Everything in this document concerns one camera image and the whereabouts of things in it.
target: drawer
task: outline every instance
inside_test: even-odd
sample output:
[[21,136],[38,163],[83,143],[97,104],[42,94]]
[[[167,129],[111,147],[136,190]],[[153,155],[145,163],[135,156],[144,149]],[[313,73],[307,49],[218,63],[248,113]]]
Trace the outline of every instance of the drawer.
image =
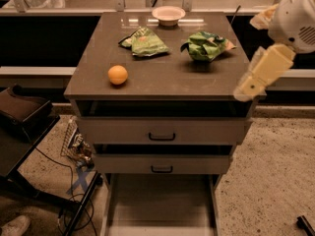
[[90,144],[239,145],[250,119],[79,118],[81,134]]
[[101,173],[224,174],[231,150],[226,146],[106,146],[94,154]]
[[221,235],[212,176],[114,174],[100,235]]

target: black countertop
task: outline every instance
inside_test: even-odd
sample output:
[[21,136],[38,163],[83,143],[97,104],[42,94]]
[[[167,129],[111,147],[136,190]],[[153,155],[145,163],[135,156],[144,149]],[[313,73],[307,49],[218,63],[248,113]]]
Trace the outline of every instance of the black countertop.
[[[139,27],[151,29],[170,53],[139,58],[118,45]],[[195,62],[180,47],[191,34],[202,30],[225,37],[237,47],[211,63]],[[166,28],[150,12],[107,12],[102,14],[64,95],[78,100],[233,100],[233,90],[248,62],[224,13],[187,12],[178,26]],[[114,65],[123,65],[128,71],[128,80],[121,86],[108,79],[107,71]]]

